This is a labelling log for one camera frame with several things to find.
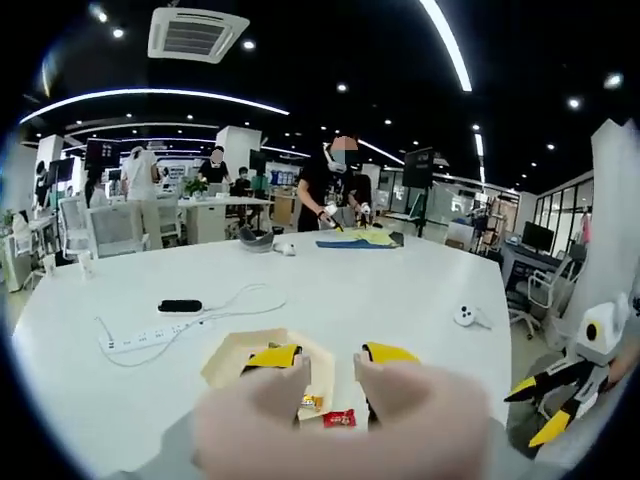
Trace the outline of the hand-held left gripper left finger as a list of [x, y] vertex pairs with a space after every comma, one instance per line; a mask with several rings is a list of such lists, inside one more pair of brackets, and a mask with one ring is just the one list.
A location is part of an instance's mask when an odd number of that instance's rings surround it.
[[[241, 375], [260, 368], [286, 368], [302, 353], [295, 344], [272, 344], [267, 349], [251, 354]], [[188, 412], [166, 429], [161, 436], [159, 452], [136, 470], [119, 470], [113, 479], [203, 479], [194, 460], [192, 435], [193, 412]]]

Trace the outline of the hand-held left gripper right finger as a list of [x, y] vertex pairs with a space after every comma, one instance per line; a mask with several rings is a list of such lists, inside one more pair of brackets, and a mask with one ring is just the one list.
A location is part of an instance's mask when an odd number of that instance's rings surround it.
[[518, 479], [559, 479], [565, 469], [528, 461], [500, 439], [487, 395], [471, 378], [420, 363], [409, 351], [362, 347], [367, 452], [381, 479], [489, 479], [507, 461]]

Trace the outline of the person's right hand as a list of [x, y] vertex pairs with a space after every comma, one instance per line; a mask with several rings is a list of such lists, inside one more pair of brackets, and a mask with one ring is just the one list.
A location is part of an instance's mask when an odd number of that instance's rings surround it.
[[610, 365], [608, 386], [617, 384], [639, 362], [639, 339], [628, 340]]

